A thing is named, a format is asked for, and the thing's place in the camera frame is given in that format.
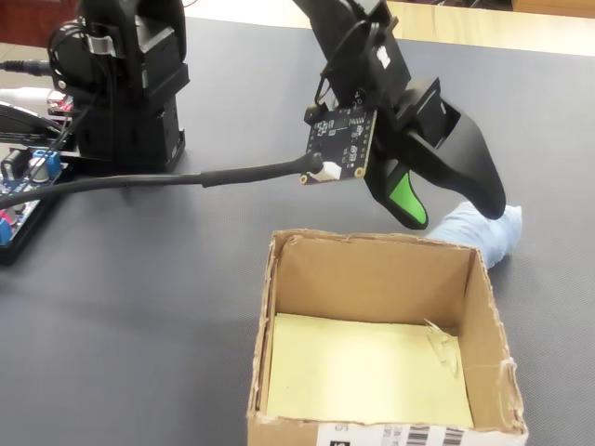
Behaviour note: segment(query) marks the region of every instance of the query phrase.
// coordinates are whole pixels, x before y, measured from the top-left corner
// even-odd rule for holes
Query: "wire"
[[[173,186],[173,185],[202,185],[204,188],[222,186],[225,184],[252,183],[287,175],[311,172],[319,173],[323,170],[323,157],[318,151],[310,151],[293,161],[278,164],[268,164],[242,169],[218,170],[197,174],[181,175],[123,175],[117,177],[91,178],[74,181],[72,183],[47,186],[36,190],[28,190],[0,197],[0,209],[8,209],[21,203],[42,200],[70,193],[85,192],[100,189],[131,188],[137,186]]]
[[[71,76],[68,73],[64,72],[64,69],[60,64],[56,52],[67,41],[69,37],[72,37],[77,34],[81,35],[81,45],[84,45],[85,34],[81,25],[71,24],[70,27],[66,31],[64,31],[63,34],[60,35],[57,40],[58,33],[62,31],[62,26],[63,25],[60,25],[58,28],[56,28],[47,39],[47,54],[49,55],[49,66],[52,69],[53,74],[56,75],[56,77],[64,81],[66,84],[72,84],[73,81],[77,82],[76,76]]]
[[[115,149],[115,141],[114,141],[114,134],[115,134],[115,99],[117,93],[117,71],[113,63],[106,61],[106,65],[108,66],[108,71],[110,72],[110,135],[108,138],[108,149],[112,150],[112,162],[117,163],[118,153]]]
[[[31,76],[51,76],[52,71],[46,60],[5,60],[0,62],[0,70],[20,72]]]
[[[356,30],[360,29],[364,25],[370,25],[370,31],[368,33],[366,40],[365,40],[365,44],[362,48],[362,51],[360,51],[360,53],[357,56],[355,56],[353,59],[351,59],[345,63],[342,63],[338,67],[333,66],[335,58],[337,57],[337,54],[340,52],[341,48],[349,41],[349,39],[353,35],[353,33],[355,33]],[[360,21],[356,22],[355,24],[353,24],[353,26],[351,26],[350,30],[347,31],[347,33],[339,41],[335,50],[331,53],[331,56],[328,58],[326,65],[324,65],[324,68],[320,73],[320,83],[318,84],[318,88],[316,89],[316,93],[314,94],[314,103],[315,104],[320,105],[320,100],[322,98],[324,98],[324,96],[326,96],[326,93],[328,93],[328,90],[331,87],[330,82],[329,82],[328,88],[321,95],[323,84],[324,84],[324,81],[327,80],[328,74],[332,71],[337,71],[340,69],[348,68],[352,64],[360,63],[362,61],[362,59],[365,58],[367,56],[367,54],[370,52],[370,49],[372,49],[372,46],[374,46],[374,43],[376,42],[376,39],[377,39],[379,33],[380,33],[380,25],[378,23],[370,23],[365,20],[360,20]]]
[[[76,127],[78,127],[79,124],[81,124],[81,122],[83,121],[83,119],[85,119],[86,114],[89,112],[89,110],[91,109],[91,107],[93,106],[93,102],[91,102],[91,104],[84,109],[81,114],[79,114],[70,125],[66,125],[68,122],[68,119],[64,119],[64,123],[62,124],[62,129],[60,131],[60,134],[58,135],[58,137],[54,140],[54,142],[52,142],[52,144],[47,148],[46,152],[44,153],[43,156],[40,156],[38,158],[40,159],[44,159],[47,160],[53,153],[57,152],[58,148],[63,144],[63,142],[66,140],[66,138],[74,132],[74,130],[76,130]],[[22,193],[26,193],[26,192],[20,192],[16,195],[12,195],[14,193],[14,191],[16,190],[16,188],[21,187],[23,190],[26,190],[27,187],[29,185],[31,185],[31,183],[33,182],[33,179],[35,178],[35,176],[37,175],[37,172],[39,172],[39,169],[41,169],[43,167],[43,163],[36,163],[33,166],[30,166],[27,168],[27,170],[25,171],[25,173],[23,174],[23,177],[27,177],[27,181],[24,183],[24,185],[21,183],[17,183],[15,184],[6,195],[10,195],[10,196],[21,196]]]

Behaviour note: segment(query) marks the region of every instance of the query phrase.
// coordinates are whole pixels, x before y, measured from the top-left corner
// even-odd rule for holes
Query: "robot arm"
[[[506,196],[482,132],[441,97],[439,79],[411,81],[392,36],[397,19],[385,1],[369,14],[353,0],[294,1],[310,18],[327,59],[306,122],[312,126],[308,150],[341,167],[334,179],[364,177],[374,198],[410,229],[428,225],[410,170],[464,195],[485,216],[502,216]],[[337,98],[332,111],[321,103],[324,80]],[[363,119],[360,136],[357,118],[337,128],[342,112]],[[312,182],[319,181],[302,177]]]

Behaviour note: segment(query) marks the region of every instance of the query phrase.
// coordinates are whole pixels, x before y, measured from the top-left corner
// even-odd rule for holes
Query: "open cardboard box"
[[[394,420],[367,426],[358,420],[267,415],[277,313],[339,321],[432,321],[457,335],[474,428]],[[515,367],[477,250],[399,234],[275,232],[248,402],[248,445],[521,446],[528,431]],[[408,438],[421,427],[429,432],[423,442]]]

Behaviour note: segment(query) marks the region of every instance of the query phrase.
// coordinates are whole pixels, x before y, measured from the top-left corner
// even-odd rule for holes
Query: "gray table surface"
[[[307,30],[188,20],[179,171],[300,155],[323,56]],[[595,60],[402,42],[491,147],[524,232],[491,271],[529,444],[595,436]],[[417,178],[431,224],[461,198]],[[273,230],[403,231],[362,181],[296,177],[64,200],[0,270],[0,443],[238,445]]]

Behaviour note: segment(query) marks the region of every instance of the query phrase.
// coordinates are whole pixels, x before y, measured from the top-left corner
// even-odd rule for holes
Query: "circuit board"
[[[341,167],[339,180],[361,178],[368,164],[377,111],[363,107],[327,111],[311,127],[306,151],[319,151],[323,161]],[[302,184],[321,181],[304,173]]]
[[[27,190],[37,190],[59,184],[69,176],[70,168],[66,163],[60,164],[60,171],[45,182],[33,182],[29,178],[6,179],[0,174],[0,196],[18,194]],[[0,242],[0,264],[11,264],[20,253],[24,244],[33,235],[37,223],[49,212],[55,204],[56,198],[36,200],[25,203],[10,210],[0,210],[0,220],[7,219],[11,235]]]

